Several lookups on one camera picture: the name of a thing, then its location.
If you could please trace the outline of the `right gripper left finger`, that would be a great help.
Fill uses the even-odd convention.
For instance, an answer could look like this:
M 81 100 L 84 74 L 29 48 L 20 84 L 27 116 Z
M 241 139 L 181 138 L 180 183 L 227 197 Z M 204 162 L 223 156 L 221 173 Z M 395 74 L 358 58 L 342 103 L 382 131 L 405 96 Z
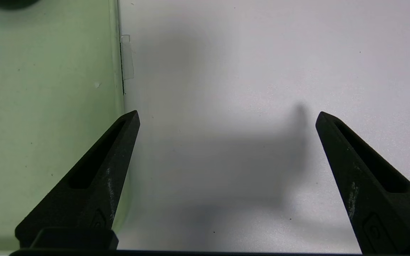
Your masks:
M 139 128 L 136 110 L 109 127 L 18 224 L 21 248 L 44 228 L 112 228 Z

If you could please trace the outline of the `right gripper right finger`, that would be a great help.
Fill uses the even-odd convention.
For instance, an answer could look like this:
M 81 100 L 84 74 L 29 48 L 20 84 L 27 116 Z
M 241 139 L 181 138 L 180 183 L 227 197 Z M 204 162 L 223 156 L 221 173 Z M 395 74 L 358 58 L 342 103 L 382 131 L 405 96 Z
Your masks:
M 361 252 L 410 255 L 410 181 L 337 117 L 315 127 Z

